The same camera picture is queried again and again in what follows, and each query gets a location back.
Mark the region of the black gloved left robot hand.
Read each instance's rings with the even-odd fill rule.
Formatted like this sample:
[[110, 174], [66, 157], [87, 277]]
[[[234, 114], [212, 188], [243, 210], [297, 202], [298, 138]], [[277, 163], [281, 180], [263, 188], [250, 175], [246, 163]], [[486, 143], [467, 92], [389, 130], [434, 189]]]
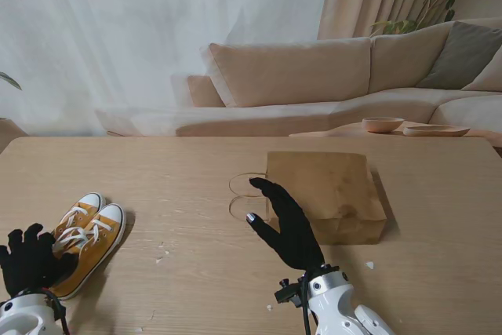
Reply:
[[34, 223], [27, 230], [14, 229], [8, 244], [1, 246], [1, 269], [5, 289], [11, 297], [25, 290], [50, 288], [69, 277], [78, 265], [78, 256], [53, 253], [54, 236]]

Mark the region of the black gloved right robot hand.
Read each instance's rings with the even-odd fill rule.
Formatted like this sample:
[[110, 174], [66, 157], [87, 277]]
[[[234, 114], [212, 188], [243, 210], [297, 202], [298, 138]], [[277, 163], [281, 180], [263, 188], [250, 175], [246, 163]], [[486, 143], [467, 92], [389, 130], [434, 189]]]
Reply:
[[279, 229], [275, 230], [255, 213], [246, 215], [250, 227], [290, 268], [310, 271], [321, 267], [325, 263], [321, 248], [309, 220], [293, 197], [282, 186], [264, 178], [251, 178], [249, 182], [271, 202]]

